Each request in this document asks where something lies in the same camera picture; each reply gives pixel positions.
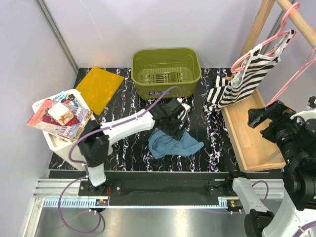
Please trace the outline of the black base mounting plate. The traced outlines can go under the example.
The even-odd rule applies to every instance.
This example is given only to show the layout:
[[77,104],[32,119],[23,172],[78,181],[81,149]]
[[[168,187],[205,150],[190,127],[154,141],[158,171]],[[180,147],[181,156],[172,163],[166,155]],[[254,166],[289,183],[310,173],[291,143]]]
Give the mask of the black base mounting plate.
[[95,187],[87,179],[66,189],[70,197],[110,199],[110,206],[207,206],[218,197],[236,197],[230,173],[106,172]]

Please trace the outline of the wooden clothes rack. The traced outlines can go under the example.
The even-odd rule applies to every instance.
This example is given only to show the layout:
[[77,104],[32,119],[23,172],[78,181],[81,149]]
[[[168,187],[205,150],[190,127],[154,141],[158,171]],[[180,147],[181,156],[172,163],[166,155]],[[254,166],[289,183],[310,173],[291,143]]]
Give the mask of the wooden clothes rack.
[[[242,56],[254,47],[275,1],[283,11],[289,10],[292,6],[289,0],[263,0],[242,49]],[[299,32],[303,34],[307,42],[315,48],[316,32],[301,14],[297,13],[297,10],[294,10],[293,14],[294,16],[290,16],[291,21],[298,26]],[[266,109],[260,92],[256,89],[247,99],[221,110],[240,170],[255,172],[283,168],[285,162],[277,145],[265,140],[260,133],[269,125],[268,118],[255,128],[248,126],[248,110],[252,107],[255,108],[255,111],[250,112],[255,113],[250,115],[256,117],[256,115],[269,114],[267,112],[272,112],[277,105],[274,104]]]

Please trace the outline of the yellow translucent folder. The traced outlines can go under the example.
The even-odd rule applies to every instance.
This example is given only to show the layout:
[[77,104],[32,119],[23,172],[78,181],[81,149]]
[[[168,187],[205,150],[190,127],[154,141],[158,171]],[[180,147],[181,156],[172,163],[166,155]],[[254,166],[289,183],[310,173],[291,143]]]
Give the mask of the yellow translucent folder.
[[86,104],[96,115],[101,115],[124,80],[98,67],[93,67],[76,86]]

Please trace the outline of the thick pink plastic hanger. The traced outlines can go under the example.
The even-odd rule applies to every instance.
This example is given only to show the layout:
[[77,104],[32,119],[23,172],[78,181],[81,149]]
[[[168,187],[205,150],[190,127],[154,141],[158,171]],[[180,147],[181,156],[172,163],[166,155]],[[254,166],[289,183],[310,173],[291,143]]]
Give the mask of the thick pink plastic hanger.
[[[270,14],[271,8],[272,8],[272,4],[269,4],[268,0],[262,1],[262,4],[258,10],[258,13],[257,13],[256,18],[254,20],[254,23],[252,25],[251,31],[250,31],[248,38],[246,40],[246,43],[243,47],[243,51],[245,51],[247,48],[251,48],[251,44],[252,44],[251,39],[250,39],[251,35],[257,35],[257,37],[259,36],[259,34],[263,28],[263,25],[265,24],[265,21]],[[283,31],[284,27],[287,24],[286,19],[294,9],[298,10],[299,8],[300,8],[299,2],[292,4],[291,7],[285,12],[284,16],[282,17],[281,22],[280,22],[280,27],[277,30],[277,32],[272,37],[266,39],[265,41],[263,41],[260,44],[262,46],[265,46],[265,45],[269,44],[270,42],[276,40],[277,38],[284,36],[286,34],[289,34],[290,31]],[[246,54],[244,54],[243,56],[241,56],[238,60],[236,60],[234,62],[234,64],[231,67],[231,72],[233,74],[237,73],[245,68],[245,66],[241,66],[241,63],[248,56],[250,56],[250,51],[247,52]]]

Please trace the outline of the blue tank top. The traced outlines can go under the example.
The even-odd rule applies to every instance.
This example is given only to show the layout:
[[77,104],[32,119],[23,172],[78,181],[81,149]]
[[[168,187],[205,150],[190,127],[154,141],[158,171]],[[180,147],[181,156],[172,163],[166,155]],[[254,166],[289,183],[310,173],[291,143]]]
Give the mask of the blue tank top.
[[203,148],[204,143],[186,131],[178,141],[156,128],[148,139],[148,146],[153,158],[160,159],[166,155],[188,157]]

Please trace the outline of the aluminium rail frame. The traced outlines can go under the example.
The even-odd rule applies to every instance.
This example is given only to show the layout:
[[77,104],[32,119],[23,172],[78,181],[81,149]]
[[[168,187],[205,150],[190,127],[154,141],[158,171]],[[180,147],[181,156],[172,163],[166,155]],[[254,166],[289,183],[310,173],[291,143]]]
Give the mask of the aluminium rail frame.
[[244,209],[220,190],[226,172],[106,172],[90,188],[80,171],[39,179],[25,237],[245,236]]

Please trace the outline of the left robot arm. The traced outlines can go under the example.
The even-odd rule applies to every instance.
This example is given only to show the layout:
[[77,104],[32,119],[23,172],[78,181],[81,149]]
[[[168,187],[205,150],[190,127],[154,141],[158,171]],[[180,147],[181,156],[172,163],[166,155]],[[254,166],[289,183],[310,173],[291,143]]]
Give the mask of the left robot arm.
[[180,140],[188,125],[187,114],[190,110],[191,106],[181,98],[173,98],[168,103],[153,103],[146,109],[113,122],[88,122],[77,146],[85,158],[89,189],[97,196],[106,191],[104,162],[110,146],[128,136],[153,128]]

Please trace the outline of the thin pink wire hanger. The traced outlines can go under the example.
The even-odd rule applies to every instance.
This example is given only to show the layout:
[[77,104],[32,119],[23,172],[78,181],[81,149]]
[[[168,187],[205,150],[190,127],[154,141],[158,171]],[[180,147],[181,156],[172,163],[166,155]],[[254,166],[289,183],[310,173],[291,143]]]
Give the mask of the thin pink wire hanger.
[[297,78],[301,76],[301,74],[308,69],[315,61],[316,58],[312,57],[312,55],[316,52],[316,48],[313,48],[311,53],[308,55],[308,57],[305,59],[299,70],[282,86],[282,88],[272,97],[272,99],[267,103],[267,106],[271,105],[274,101],[276,101],[280,95],[282,95],[289,85],[294,82]]

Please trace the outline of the black white striped tank top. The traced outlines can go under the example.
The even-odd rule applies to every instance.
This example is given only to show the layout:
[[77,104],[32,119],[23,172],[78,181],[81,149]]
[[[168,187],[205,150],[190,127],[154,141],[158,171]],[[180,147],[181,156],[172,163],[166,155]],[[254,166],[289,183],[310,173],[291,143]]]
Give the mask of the black white striped tank top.
[[250,55],[242,62],[244,69],[235,73],[231,80],[217,76],[214,87],[206,96],[204,110],[217,112],[225,106],[248,98],[261,83],[266,74],[280,62],[280,55],[295,36],[296,31],[280,37],[279,42],[270,50],[270,56],[262,54],[262,44],[249,51]]

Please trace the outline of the small cream cube box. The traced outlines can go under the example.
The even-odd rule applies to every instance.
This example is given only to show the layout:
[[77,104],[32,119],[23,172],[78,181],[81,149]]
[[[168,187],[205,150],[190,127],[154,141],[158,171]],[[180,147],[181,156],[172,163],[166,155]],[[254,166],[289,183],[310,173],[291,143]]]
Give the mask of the small cream cube box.
[[74,117],[70,109],[60,102],[53,105],[48,114],[61,126],[65,126]]

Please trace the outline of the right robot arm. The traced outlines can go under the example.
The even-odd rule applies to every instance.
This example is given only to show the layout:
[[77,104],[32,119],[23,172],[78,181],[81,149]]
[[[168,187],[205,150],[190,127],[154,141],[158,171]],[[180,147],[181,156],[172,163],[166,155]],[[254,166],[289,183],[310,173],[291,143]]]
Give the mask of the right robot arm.
[[276,100],[261,109],[248,110],[248,126],[255,128],[270,119],[261,130],[264,139],[279,148],[285,166],[284,194],[273,214],[255,193],[244,172],[233,172],[224,183],[228,195],[239,197],[246,213],[248,237],[312,237],[316,234],[316,111],[295,112]]

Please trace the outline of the olive green plastic basket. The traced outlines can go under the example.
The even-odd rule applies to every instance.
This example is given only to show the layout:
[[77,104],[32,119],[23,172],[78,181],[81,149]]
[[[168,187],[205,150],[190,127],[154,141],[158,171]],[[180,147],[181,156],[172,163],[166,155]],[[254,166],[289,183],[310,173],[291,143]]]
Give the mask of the olive green plastic basket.
[[196,52],[190,48],[144,49],[132,58],[131,78],[140,98],[156,99],[171,86],[165,98],[190,97],[201,78]]

